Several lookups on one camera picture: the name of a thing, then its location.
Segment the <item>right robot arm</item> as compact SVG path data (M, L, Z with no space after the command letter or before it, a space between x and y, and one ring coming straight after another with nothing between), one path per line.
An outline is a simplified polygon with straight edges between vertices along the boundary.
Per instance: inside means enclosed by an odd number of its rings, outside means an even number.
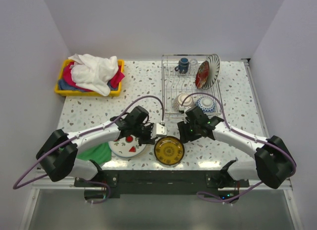
M252 163L233 160L226 164L220 175L224 186L231 187L242 179L255 179L277 189L295 174L297 165L280 137L260 137L235 129L220 117L208 117L197 106L184 112L184 116L177 124L182 143L210 138L233 146L253 158Z

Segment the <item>yellow patterned plate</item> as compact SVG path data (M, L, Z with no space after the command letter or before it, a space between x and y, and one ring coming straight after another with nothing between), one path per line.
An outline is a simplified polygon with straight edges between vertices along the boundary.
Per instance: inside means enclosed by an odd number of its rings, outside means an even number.
M178 138L166 136L155 143L154 155L163 165L177 165L185 155L185 147Z

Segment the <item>blue patterned bowl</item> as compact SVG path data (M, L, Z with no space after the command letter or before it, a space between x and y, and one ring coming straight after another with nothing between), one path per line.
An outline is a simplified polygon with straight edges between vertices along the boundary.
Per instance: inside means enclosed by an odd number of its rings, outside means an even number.
M216 112L216 103L213 98L210 97L200 97L195 105L202 109L204 113L215 113Z

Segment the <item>small clear glass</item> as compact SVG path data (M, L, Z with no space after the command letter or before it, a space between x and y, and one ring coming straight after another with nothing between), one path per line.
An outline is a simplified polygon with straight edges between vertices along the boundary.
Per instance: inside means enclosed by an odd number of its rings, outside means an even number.
M189 72L191 75L194 75L197 73L198 67L199 67L199 63L196 59L192 58L189 60L190 65L189 65Z

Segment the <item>blue striped white plate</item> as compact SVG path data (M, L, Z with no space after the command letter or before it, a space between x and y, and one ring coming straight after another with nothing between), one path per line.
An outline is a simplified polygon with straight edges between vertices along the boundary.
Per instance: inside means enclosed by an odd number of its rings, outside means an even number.
M209 74L206 83L203 85L203 89L210 89L216 84L220 70L221 70L221 60L218 54L211 54L206 58L209 63Z

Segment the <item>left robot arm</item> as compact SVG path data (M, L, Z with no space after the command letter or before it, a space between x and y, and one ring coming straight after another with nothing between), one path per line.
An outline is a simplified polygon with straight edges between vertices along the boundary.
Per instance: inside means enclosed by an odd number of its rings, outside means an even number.
M159 123L146 123L148 112L141 106L135 107L124 118L112 117L109 121L78 132L54 131L36 158L52 182L65 177L84 179L90 186L102 183L102 169L96 161L77 157L99 144L120 140L128 136L138 139L140 145L154 144L158 137Z

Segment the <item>red patterned small dish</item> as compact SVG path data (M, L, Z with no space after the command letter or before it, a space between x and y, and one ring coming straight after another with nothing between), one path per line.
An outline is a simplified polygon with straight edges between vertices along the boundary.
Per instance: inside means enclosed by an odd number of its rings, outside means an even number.
M172 105L172 111L174 113L179 113L178 112L178 107L179 105L186 105L186 106L194 106L194 100L191 96L187 97L188 94L187 93L181 93L179 94L175 99L174 99L174 102L173 102L173 105Z

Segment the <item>red floral plate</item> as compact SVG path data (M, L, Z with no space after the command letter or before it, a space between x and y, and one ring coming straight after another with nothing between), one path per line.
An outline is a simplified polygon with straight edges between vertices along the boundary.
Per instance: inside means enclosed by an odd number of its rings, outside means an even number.
M198 68L195 78L196 88L202 89L207 83L210 74L210 64L208 61L204 61Z

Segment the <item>watermelon pattern white plate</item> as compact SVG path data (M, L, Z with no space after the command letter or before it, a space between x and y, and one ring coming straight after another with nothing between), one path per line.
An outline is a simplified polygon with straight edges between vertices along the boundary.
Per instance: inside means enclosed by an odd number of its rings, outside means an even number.
M146 145L139 145L139 139L135 136L110 141L108 143L112 153L120 158L133 158L140 155L146 149Z

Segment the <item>wire dish rack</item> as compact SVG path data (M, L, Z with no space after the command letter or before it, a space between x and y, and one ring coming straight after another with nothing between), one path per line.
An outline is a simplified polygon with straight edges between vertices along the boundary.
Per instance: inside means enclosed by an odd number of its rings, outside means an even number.
M192 98L196 102L200 97L204 97L205 93L208 93L214 97L216 103L216 112L208 113L209 117L219 116L221 114L222 97L219 88L219 80L210 89L204 90L196 88L195 78L196 74L191 75L188 71L186 74L180 74L176 72L174 68L178 65L178 61L185 57L188 60L194 58L198 61L199 66L206 61L206 58L210 54L164 54L161 57L161 69L162 69L162 100L165 109L165 121L177 123L182 120L182 113L174 113L172 111L172 105L174 99L181 93L196 93Z

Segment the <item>dark blue mug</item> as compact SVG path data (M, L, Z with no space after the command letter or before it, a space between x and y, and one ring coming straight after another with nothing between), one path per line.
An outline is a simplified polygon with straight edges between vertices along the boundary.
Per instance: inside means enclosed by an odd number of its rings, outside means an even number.
M189 64L189 60L183 57L178 61L178 65L174 68L174 70L180 74L186 74L189 70Z

